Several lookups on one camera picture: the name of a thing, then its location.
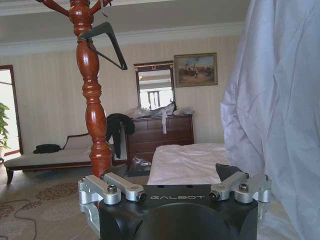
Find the white cushion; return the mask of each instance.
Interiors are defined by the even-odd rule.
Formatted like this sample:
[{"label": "white cushion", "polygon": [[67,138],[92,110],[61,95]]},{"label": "white cushion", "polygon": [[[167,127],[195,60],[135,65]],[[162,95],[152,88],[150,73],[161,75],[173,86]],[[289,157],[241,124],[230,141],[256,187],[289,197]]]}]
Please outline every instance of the white cushion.
[{"label": "white cushion", "polygon": [[69,137],[64,147],[64,150],[86,149],[86,148],[89,148],[91,145],[92,145],[92,139],[89,134],[85,136]]},{"label": "white cushion", "polygon": [[4,162],[4,166],[32,166],[90,162],[88,148],[60,150],[53,153],[27,154]]}]

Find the white sheet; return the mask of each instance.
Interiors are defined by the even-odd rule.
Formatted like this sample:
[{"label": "white sheet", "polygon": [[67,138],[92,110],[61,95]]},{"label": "white sheet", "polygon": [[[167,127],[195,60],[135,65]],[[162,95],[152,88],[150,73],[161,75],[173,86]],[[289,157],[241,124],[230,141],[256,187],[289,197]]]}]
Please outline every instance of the white sheet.
[{"label": "white sheet", "polygon": [[216,163],[229,164],[223,144],[157,147],[148,185],[216,184]]},{"label": "white sheet", "polygon": [[304,240],[320,239],[320,0],[251,0],[221,104],[233,165],[272,178]]},{"label": "white sheet", "polygon": [[[216,184],[215,165],[229,164],[223,144],[159,146],[152,159],[148,185]],[[258,229],[258,240],[299,240],[281,203],[272,201]]]}]

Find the carpet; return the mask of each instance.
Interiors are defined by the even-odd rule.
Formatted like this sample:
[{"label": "carpet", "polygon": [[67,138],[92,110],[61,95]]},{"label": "carpet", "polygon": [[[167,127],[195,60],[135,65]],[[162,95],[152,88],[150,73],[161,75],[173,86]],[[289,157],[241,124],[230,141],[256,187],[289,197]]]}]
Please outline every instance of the carpet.
[{"label": "carpet", "polygon": [[[6,169],[0,163],[0,240],[97,240],[78,201],[78,180],[91,171],[15,171],[11,185],[6,185]],[[144,185],[148,177],[129,180]]]}]

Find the metal bracket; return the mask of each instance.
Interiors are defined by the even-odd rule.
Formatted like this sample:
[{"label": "metal bracket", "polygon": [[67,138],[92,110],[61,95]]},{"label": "metal bracket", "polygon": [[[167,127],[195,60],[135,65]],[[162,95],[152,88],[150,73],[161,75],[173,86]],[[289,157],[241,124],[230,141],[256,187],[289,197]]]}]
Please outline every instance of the metal bracket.
[{"label": "metal bracket", "polygon": [[78,182],[80,211],[85,213],[88,225],[100,238],[99,212],[94,202],[103,202],[107,205],[114,205],[121,201],[121,191],[108,191],[108,185],[94,175],[83,177]]},{"label": "metal bracket", "polygon": [[103,180],[94,175],[89,175],[84,176],[78,182],[80,211],[85,213],[88,225],[99,238],[99,211],[94,202],[103,199],[103,202],[107,205],[118,204],[121,201],[121,192],[125,194],[127,200],[137,203],[147,198],[143,186],[132,184],[114,173],[105,174]]},{"label": "metal bracket", "polygon": [[221,183],[211,185],[209,197],[214,201],[227,200],[230,192],[239,203],[249,204],[253,199],[269,203],[271,201],[271,179],[265,174],[257,174],[252,178],[237,171]]},{"label": "metal bracket", "polygon": [[144,187],[138,184],[133,184],[122,177],[110,172],[104,175],[103,180],[108,183],[117,186],[128,201],[143,202],[146,200]]},{"label": "metal bracket", "polygon": [[234,190],[234,198],[243,204],[249,204],[253,199],[269,203],[271,201],[271,179],[262,173],[255,175]]},{"label": "metal bracket", "polygon": [[230,192],[243,183],[247,179],[247,175],[242,171],[237,171],[221,183],[211,185],[209,197],[214,201],[223,201],[229,199]]}]

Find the white bedsheet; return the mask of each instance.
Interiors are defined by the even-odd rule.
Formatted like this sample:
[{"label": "white bedsheet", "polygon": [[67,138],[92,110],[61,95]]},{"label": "white bedsheet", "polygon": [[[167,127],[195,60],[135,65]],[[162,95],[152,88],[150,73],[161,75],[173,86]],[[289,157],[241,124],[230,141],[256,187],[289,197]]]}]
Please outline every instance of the white bedsheet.
[{"label": "white bedsheet", "polygon": [[[220,182],[215,165],[229,164],[223,144],[159,146],[152,160],[148,185],[216,184]],[[258,240],[299,240],[284,207],[278,201],[268,206]]]}]

